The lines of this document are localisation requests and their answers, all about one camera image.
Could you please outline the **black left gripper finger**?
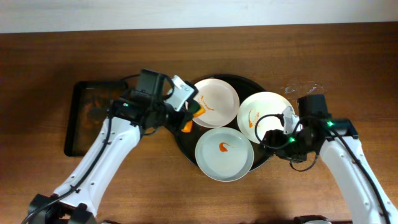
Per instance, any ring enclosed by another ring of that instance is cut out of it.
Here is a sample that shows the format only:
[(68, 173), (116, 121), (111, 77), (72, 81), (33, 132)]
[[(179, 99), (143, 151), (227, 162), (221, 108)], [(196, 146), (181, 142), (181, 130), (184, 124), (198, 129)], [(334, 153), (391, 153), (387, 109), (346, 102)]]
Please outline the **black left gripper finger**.
[(198, 111), (201, 110), (201, 106), (197, 101), (188, 100), (187, 103), (188, 103), (188, 111), (190, 113), (197, 113)]
[(193, 121), (191, 117), (184, 117), (180, 120), (178, 130), (183, 133), (190, 133), (192, 130)]

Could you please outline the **orange green sponge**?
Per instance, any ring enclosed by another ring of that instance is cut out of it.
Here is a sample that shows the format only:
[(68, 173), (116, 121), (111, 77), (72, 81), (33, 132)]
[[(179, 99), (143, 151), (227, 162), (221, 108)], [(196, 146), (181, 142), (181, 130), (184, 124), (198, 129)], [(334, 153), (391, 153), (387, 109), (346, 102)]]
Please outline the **orange green sponge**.
[(201, 116), (202, 114), (204, 114), (206, 112), (206, 110), (204, 109), (204, 107), (201, 105), (201, 103), (199, 103), (201, 106), (201, 110), (198, 111), (197, 113), (191, 113), (192, 114), (192, 120), (193, 118), (197, 118), (199, 116)]

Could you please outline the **cream plate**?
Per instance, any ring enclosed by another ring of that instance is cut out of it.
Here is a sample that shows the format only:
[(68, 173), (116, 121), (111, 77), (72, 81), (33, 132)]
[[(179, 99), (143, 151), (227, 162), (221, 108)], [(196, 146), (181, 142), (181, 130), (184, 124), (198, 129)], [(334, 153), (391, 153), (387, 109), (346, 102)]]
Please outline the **cream plate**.
[(194, 100), (205, 112), (193, 121), (205, 128), (226, 126), (235, 119), (240, 100), (237, 91), (226, 81), (208, 78), (195, 84), (198, 93)]
[(263, 138), (270, 130), (282, 130), (284, 123), (283, 110), (292, 106), (288, 100), (277, 93), (259, 92), (246, 98), (238, 111), (237, 123), (239, 130), (252, 142), (259, 144), (255, 134)]

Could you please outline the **pale grey plate bottom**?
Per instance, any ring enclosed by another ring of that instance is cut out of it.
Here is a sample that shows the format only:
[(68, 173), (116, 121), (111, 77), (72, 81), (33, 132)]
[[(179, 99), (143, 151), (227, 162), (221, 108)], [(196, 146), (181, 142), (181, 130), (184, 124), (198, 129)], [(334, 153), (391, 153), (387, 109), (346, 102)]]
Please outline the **pale grey plate bottom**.
[(200, 170), (211, 179), (232, 182), (251, 170), (254, 149), (241, 132), (233, 128), (215, 128), (199, 138), (195, 159)]

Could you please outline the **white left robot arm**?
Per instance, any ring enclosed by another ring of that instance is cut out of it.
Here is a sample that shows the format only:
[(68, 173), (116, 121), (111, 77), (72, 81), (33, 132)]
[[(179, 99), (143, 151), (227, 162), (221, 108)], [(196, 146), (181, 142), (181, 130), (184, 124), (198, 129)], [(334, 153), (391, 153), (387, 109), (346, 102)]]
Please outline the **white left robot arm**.
[(170, 90), (166, 95), (130, 91), (113, 100), (99, 135), (77, 168), (51, 197), (38, 194), (23, 223), (95, 223), (101, 199), (119, 166), (148, 129), (189, 132), (204, 109), (194, 97)]

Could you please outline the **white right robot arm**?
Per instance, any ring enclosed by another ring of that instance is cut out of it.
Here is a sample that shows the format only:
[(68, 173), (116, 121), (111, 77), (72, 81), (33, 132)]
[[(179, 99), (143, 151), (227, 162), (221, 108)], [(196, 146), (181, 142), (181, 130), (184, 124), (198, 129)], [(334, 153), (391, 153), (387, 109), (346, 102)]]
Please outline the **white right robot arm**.
[(335, 178), (353, 223), (397, 223), (397, 209), (369, 166), (352, 122), (334, 119), (323, 95), (303, 96), (297, 106), (298, 114), (286, 107), (276, 115), (281, 130), (255, 134), (261, 147), (291, 166), (315, 153)]

